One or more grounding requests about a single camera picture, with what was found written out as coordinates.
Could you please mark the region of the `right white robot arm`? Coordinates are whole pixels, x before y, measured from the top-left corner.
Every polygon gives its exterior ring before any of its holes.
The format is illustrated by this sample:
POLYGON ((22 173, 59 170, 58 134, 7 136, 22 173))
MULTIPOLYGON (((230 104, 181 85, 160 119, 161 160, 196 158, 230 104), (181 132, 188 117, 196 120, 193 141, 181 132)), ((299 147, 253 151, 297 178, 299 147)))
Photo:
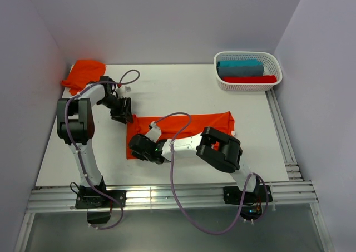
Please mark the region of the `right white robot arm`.
POLYGON ((248 202, 260 195, 260 179, 240 161, 243 150, 238 139, 216 128, 205 127, 201 133, 181 139, 159 139, 162 131, 150 126, 148 133, 136 134, 128 143, 134 158, 156 163, 174 163, 190 159, 206 162, 220 172, 228 173, 248 202))

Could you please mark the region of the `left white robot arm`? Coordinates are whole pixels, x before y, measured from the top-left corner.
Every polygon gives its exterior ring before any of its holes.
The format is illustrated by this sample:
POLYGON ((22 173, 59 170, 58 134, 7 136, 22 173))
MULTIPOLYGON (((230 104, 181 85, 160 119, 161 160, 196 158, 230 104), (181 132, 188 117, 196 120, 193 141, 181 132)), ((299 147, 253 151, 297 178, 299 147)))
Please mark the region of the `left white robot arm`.
POLYGON ((132 123, 131 99, 118 95, 116 89, 120 86, 110 77, 102 76, 98 82, 89 82, 77 96, 57 101, 57 134, 75 157, 81 177, 78 194, 88 196, 95 207, 106 205, 108 192, 92 147, 95 133, 92 108, 103 105, 110 110, 112 120, 132 123))

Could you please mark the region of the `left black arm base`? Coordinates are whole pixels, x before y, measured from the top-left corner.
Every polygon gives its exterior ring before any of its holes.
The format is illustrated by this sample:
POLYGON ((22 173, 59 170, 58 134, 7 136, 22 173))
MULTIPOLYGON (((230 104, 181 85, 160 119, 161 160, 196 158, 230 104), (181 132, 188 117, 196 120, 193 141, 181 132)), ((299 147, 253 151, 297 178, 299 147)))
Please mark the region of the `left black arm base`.
POLYGON ((75 209, 87 210, 87 222, 90 226, 103 227, 111 218, 114 208, 123 210, 126 203, 126 190, 107 190, 102 180, 96 190, 91 187, 70 183, 70 189, 76 194, 75 209))

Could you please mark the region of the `crumpled orange t-shirt pile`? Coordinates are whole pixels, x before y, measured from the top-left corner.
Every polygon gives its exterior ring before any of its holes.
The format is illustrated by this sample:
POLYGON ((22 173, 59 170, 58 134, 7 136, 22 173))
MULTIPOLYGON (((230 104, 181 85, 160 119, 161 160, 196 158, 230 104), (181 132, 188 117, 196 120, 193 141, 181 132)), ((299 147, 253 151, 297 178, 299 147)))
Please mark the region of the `crumpled orange t-shirt pile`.
POLYGON ((105 74, 106 65, 96 60, 77 60, 68 77, 61 81, 72 96, 82 91, 90 82, 98 82, 105 74))

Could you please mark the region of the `teal rolled t-shirt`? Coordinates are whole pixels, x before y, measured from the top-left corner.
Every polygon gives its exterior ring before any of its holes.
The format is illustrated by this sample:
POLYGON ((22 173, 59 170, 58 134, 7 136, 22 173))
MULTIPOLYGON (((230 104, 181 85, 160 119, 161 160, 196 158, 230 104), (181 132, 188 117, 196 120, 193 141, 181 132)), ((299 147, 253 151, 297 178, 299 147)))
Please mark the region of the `teal rolled t-shirt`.
POLYGON ((233 67, 256 67, 263 66, 263 63, 256 59, 247 60, 220 60, 217 62, 217 68, 233 68, 233 67))

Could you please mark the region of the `grey rolled t-shirt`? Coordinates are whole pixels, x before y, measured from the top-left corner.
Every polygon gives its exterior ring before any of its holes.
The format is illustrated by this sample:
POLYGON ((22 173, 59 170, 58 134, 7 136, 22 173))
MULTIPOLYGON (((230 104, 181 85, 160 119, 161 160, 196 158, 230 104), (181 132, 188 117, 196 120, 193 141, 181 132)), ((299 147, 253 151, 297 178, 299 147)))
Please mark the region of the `grey rolled t-shirt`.
POLYGON ((217 68, 219 77, 256 77, 262 76, 264 66, 256 67, 233 67, 233 68, 217 68))

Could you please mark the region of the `red rolled t-shirt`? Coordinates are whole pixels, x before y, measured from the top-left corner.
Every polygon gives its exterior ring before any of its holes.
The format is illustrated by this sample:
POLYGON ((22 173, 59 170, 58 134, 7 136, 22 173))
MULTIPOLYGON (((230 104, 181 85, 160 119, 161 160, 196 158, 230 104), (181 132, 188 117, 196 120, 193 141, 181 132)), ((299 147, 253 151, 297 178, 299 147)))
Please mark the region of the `red rolled t-shirt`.
POLYGON ((222 79, 228 83, 275 83, 277 82, 277 78, 273 75, 264 75, 264 76, 256 76, 256 77, 224 77, 222 79))

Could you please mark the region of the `white plastic basket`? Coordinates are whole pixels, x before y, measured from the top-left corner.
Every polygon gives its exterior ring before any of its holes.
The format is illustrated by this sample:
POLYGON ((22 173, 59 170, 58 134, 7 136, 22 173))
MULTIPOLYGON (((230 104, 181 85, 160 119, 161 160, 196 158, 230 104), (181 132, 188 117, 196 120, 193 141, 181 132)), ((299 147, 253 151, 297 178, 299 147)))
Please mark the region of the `white plastic basket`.
POLYGON ((283 79, 277 59, 266 52, 223 51, 215 55, 213 65, 225 91, 268 91, 283 79))

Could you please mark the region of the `aluminium rail frame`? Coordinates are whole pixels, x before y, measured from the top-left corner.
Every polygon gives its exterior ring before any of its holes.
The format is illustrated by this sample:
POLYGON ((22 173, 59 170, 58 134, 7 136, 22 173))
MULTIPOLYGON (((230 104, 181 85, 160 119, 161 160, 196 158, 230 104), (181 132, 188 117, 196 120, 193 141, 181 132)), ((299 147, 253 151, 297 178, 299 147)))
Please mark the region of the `aluminium rail frame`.
MULTIPOLYGON (((311 181, 304 180, 296 161, 293 148, 280 112, 274 90, 266 91, 275 130, 278 136, 285 167, 289 175, 287 182, 268 182, 272 200, 269 207, 277 205, 308 204, 313 223, 317 229, 322 251, 334 251, 328 229, 322 216, 319 200, 311 181)), ((223 207, 225 184, 176 185, 175 193, 185 208, 223 207)), ((170 185, 118 186, 126 191, 126 210, 176 209, 178 206, 170 185)), ((65 187, 45 187, 31 192, 24 215, 15 251, 25 251, 35 216, 41 213, 75 212, 74 200, 65 187)))

